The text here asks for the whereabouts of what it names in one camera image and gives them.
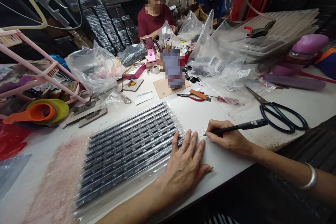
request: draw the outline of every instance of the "pink rack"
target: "pink rack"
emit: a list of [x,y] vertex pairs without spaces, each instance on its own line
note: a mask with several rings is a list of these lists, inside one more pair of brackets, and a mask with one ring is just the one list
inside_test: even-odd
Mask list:
[[[25,41],[28,45],[30,45],[32,48],[34,48],[36,51],[41,53],[45,58],[47,58],[51,65],[44,71],[41,71],[37,67],[33,66],[29,62],[27,62],[25,59],[21,58],[18,54],[14,53],[12,50],[8,49],[10,46],[14,46],[16,44],[22,43],[22,40]],[[22,32],[19,30],[9,30],[9,31],[0,31],[0,51],[4,54],[7,54],[12,59],[16,60],[17,62],[21,63],[25,67],[27,67],[29,70],[36,73],[36,80],[28,82],[26,85],[15,88],[13,90],[7,91],[5,93],[0,94],[0,99],[4,99],[6,97],[17,95],[20,96],[26,100],[33,100],[29,97],[26,97],[21,94],[21,92],[28,90],[32,87],[39,86],[45,82],[50,82],[57,86],[58,88],[64,90],[64,92],[70,94],[70,100],[67,102],[68,104],[74,102],[75,100],[80,101],[81,103],[85,103],[86,100],[82,98],[78,92],[79,92],[79,85],[77,85],[77,88],[75,92],[71,91],[67,87],[60,84],[58,81],[56,81],[53,77],[59,72],[61,69],[64,73],[66,73],[68,76],[70,76],[75,81],[78,81],[78,79],[70,73],[67,69],[65,69],[61,64],[58,63],[58,61],[54,60],[52,57],[49,56],[45,51],[43,51],[38,45],[36,45],[33,41],[31,41],[27,36],[25,36]],[[5,119],[6,116],[0,114],[0,119]]]

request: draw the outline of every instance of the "woman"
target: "woman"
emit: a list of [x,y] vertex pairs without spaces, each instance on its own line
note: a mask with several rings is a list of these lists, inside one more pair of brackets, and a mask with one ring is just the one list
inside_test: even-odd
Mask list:
[[[253,159],[278,174],[282,179],[301,190],[307,190],[310,195],[336,209],[336,176],[315,169],[316,176],[314,177],[313,168],[307,164],[264,149],[248,141],[239,131],[224,133],[222,137],[210,133],[215,129],[231,126],[233,124],[229,121],[210,120],[206,135],[211,142],[236,154]],[[166,170],[144,190],[113,209],[98,221],[98,224],[145,223],[151,216],[183,197],[207,173],[212,171],[213,167],[210,165],[200,165],[205,140],[201,140],[196,148],[197,132],[191,136],[189,129],[181,148],[178,149],[178,135],[177,131],[174,135],[171,156]]]
[[146,5],[138,14],[138,27],[140,40],[142,37],[159,36],[159,30],[168,21],[174,33],[177,33],[176,21],[169,7],[163,4],[163,0],[146,0]]

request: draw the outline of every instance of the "bracelet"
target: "bracelet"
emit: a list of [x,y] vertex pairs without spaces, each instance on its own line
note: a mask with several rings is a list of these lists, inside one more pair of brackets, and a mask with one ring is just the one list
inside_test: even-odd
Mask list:
[[311,179],[308,182],[308,184],[306,184],[306,185],[304,185],[302,187],[299,187],[298,189],[299,190],[308,190],[308,189],[312,188],[316,184],[316,182],[317,182],[317,173],[316,173],[314,167],[311,166],[310,164],[308,164],[306,162],[301,162],[301,163],[304,163],[304,164],[308,165],[309,168],[311,169]]

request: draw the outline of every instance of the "white cup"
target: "white cup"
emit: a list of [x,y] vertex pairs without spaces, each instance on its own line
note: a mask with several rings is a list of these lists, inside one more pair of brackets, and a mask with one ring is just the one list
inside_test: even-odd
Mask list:
[[150,70],[153,74],[158,74],[159,72],[160,72],[160,68],[157,66],[157,65],[155,65],[155,66],[153,66],[152,68],[151,68],[151,70]]

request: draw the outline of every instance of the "workbench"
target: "workbench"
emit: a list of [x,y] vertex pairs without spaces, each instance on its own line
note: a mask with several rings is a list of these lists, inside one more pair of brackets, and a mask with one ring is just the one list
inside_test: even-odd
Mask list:
[[[325,77],[315,68],[305,71]],[[124,91],[124,94],[133,101],[135,101],[138,94],[149,91],[153,92],[153,99],[138,106],[136,106],[135,103],[131,103],[119,110],[109,108],[108,114],[81,129],[78,129],[78,124],[75,124],[68,126],[63,130],[60,127],[57,127],[56,129],[44,129],[31,134],[26,139],[28,142],[27,146],[20,154],[32,154],[32,157],[0,205],[1,223],[19,224],[25,219],[35,194],[38,192],[39,185],[46,175],[45,172],[47,171],[47,167],[52,161],[53,154],[59,145],[66,143],[73,138],[86,139],[91,134],[107,128],[131,114],[161,101],[157,95],[153,81],[163,77],[162,73],[155,75],[145,71],[140,77],[141,79],[144,79],[144,82],[137,92]],[[200,88],[201,91],[204,91],[207,95],[216,96],[213,91],[205,90],[204,87],[198,83],[195,83],[191,88]],[[191,88],[181,90],[178,93],[188,93]],[[283,90],[276,89],[263,95],[263,97],[268,101],[277,102],[294,109],[307,120],[309,127],[313,128],[336,115],[335,94],[336,85],[327,83],[326,87],[321,92],[294,88]],[[259,110],[259,103],[252,95],[251,100],[241,106],[230,105],[215,99],[212,99],[211,102],[198,102],[187,97],[179,97],[176,94],[170,95],[164,98],[164,100],[170,104],[185,130],[189,128],[193,131],[203,130],[207,128],[210,119],[230,120],[234,124],[238,124],[262,118]],[[250,141],[273,151],[280,149],[282,146],[304,134],[302,131],[296,131],[294,134],[281,133],[269,125],[258,129],[241,131],[241,133]],[[207,163],[213,166],[213,172],[207,174],[188,197],[176,202],[174,205],[155,216],[151,219],[151,223],[162,221],[214,190],[253,164],[252,161],[230,153],[210,141],[206,142],[202,163]],[[81,223],[95,223],[117,205],[142,190],[145,186],[146,185],[141,185],[129,189],[129,191],[127,191],[127,197],[122,200],[111,199],[111,202],[100,208],[98,212],[88,212],[82,217]]]

